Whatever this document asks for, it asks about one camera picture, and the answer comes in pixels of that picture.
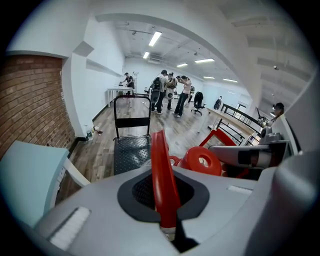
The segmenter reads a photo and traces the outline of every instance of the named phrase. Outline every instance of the white wall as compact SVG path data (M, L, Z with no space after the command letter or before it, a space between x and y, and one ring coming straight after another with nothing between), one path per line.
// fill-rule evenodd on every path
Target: white wall
M182 70L178 70L173 67L165 66L162 64L148 63L146 59L126 58L123 69L124 72L128 72L130 75L132 75L133 72L139 72L136 87L138 94L143 94L145 87L147 87L148 89L156 76L160 75L162 70L166 70L168 73L173 72L174 76L186 75L192 81L192 86L194 86L195 93L198 91L203 91L203 83L197 77L185 74ZM178 83L177 92L180 94L183 89L183 84Z
M77 137L109 103L106 90L123 74L122 53L112 22L97 22L90 0L49 0L23 24L8 55L34 54L65 59L62 89Z
M110 69L116 76L123 75L125 57L112 22L99 23L91 15L86 26L84 41L94 48L87 56L89 60Z
M222 60L249 90L254 105L261 99L261 71L244 34L212 0L92 0L99 22L137 21L176 31L201 44Z
M34 10L7 51L69 57L84 39L90 0L49 0Z
M222 104L237 107L239 102L246 105L248 113L252 104L252 99L247 90L239 85L228 82L205 82L203 83L204 102L208 108L213 108L218 97L222 96Z

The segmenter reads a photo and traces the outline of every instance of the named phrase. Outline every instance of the black metal cart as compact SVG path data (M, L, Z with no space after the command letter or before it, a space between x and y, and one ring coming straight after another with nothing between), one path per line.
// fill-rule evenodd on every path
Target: black metal cart
M149 101L148 117L117 118L117 100L119 98L142 98ZM149 135L151 118L151 101L147 96L119 95L114 99L114 122L116 138L114 138L114 175L126 173L140 168L151 158L151 136ZM118 128L147 126L147 134L119 136Z

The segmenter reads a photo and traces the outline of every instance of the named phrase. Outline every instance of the ceiling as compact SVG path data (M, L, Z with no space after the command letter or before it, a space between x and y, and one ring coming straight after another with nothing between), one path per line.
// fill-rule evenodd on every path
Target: ceiling
M179 69L202 80L203 77L215 77L216 81L223 81L223 78L238 80L234 73L214 54L182 34L164 27L136 21L115 21L114 25L127 58L142 58L145 52L150 52L146 61L155 64L162 63L174 68L179 64L187 63L188 66ZM162 32L162 35L154 46L149 46L155 31ZM197 60L209 58L215 61L195 63Z
M290 106L307 85L317 65L303 34L271 0L214 2L225 22L234 27L235 33L246 38L250 57L260 70L262 94L259 108L269 113L274 103L282 102L285 108ZM216 82L223 82L223 78L238 81L223 61L182 34L135 21L116 21L114 25L127 58L142 58L145 52L150 52L149 61L171 67L188 63L180 69L200 79L208 76L215 77ZM153 47L148 46L155 31L161 31L162 35ZM209 58L215 62L195 63Z
M216 0L216 4L237 32L246 37L253 61L261 71L259 108L269 113L274 103L290 106L317 66L304 35L272 0Z

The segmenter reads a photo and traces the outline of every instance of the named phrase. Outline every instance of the wooden floor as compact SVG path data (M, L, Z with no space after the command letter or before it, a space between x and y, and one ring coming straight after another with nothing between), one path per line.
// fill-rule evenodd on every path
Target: wooden floor
M143 98L119 99L116 103L117 117L119 118L141 118L147 117L149 109L147 101ZM172 110L167 110L167 100L163 100L162 115L151 113L150 133L165 131L166 141L169 145L169 154L182 158L189 148L198 146L210 133L208 125L213 124L212 114L206 120L200 133L197 133L202 120L207 116L207 109L200 113L191 112L193 103L184 108L181 118L175 117L173 111L178 100L172 101ZM70 160L74 166L90 181L95 182L114 175L114 146L113 139L116 137L115 119L113 103L111 107L105 109L93 122L98 126L103 134L94 134L93 140L79 142L71 154ZM120 136L146 134L147 127L132 127L119 129ZM219 145L219 141L214 137L207 143L208 145ZM60 192L57 195L56 203L69 197L80 187L73 182L66 172L62 180Z

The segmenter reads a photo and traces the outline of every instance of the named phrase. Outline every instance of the red handle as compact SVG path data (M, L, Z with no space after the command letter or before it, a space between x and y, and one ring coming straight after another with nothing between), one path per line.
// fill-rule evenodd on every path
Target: red handle
M176 226L177 209L181 206L175 176L171 167L165 131L151 134L151 168L156 211L161 227Z

